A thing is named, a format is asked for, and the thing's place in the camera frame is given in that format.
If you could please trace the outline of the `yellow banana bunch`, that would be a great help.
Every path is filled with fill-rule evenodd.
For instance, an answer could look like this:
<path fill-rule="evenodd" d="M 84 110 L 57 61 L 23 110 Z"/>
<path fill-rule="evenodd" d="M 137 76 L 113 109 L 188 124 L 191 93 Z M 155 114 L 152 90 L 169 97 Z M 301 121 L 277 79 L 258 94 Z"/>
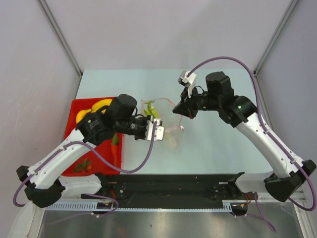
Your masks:
<path fill-rule="evenodd" d="M 95 113 L 104 106 L 109 106 L 113 100 L 110 98 L 95 98 L 95 99 L 79 99 L 75 100 L 77 106 L 76 124 L 78 124 L 87 114 Z"/>

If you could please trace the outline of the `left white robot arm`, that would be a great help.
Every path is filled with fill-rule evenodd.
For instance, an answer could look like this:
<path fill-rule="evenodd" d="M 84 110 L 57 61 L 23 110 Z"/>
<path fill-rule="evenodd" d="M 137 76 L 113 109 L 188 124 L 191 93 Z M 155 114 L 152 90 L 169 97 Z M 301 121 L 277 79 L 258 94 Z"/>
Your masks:
<path fill-rule="evenodd" d="M 85 177 L 65 177 L 62 173 L 77 159 L 93 152 L 104 164 L 124 174 L 139 171 L 148 161 L 160 120 L 153 116 L 137 113 L 137 101 L 130 95 L 121 94 L 112 99 L 103 99 L 90 109 L 81 110 L 76 116 L 76 127 L 52 152 L 33 166 L 20 166 L 16 172 L 21 181 L 13 196 L 13 204 L 18 203 L 20 191 L 40 208 L 48 207 L 64 197 L 104 198 L 109 194 L 109 185 L 100 175 Z M 147 140 L 150 146 L 144 161 L 135 169 L 124 170 L 111 164 L 96 151 L 96 147 L 115 134 L 133 135 L 136 140 Z"/>

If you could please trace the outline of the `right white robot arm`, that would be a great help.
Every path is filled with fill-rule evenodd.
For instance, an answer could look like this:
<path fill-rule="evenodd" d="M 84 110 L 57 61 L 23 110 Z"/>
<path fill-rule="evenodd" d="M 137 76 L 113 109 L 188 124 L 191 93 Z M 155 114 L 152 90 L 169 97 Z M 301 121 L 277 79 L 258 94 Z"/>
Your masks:
<path fill-rule="evenodd" d="M 304 161 L 294 155 L 292 162 L 286 155 L 287 146 L 279 147 L 282 141 L 272 139 L 273 131 L 258 115 L 257 107 L 245 96 L 237 96 L 231 87 L 230 78 L 224 72 L 206 76 L 207 90 L 196 89 L 196 75 L 183 71 L 178 83 L 184 86 L 180 102 L 173 113 L 193 119 L 198 111 L 216 111 L 219 117 L 246 136 L 272 167 L 271 172 L 261 174 L 238 173 L 229 180 L 229 195 L 240 199 L 247 192 L 267 192 L 274 199 L 285 202 L 306 181 L 306 176 L 317 168 L 312 160 Z"/>

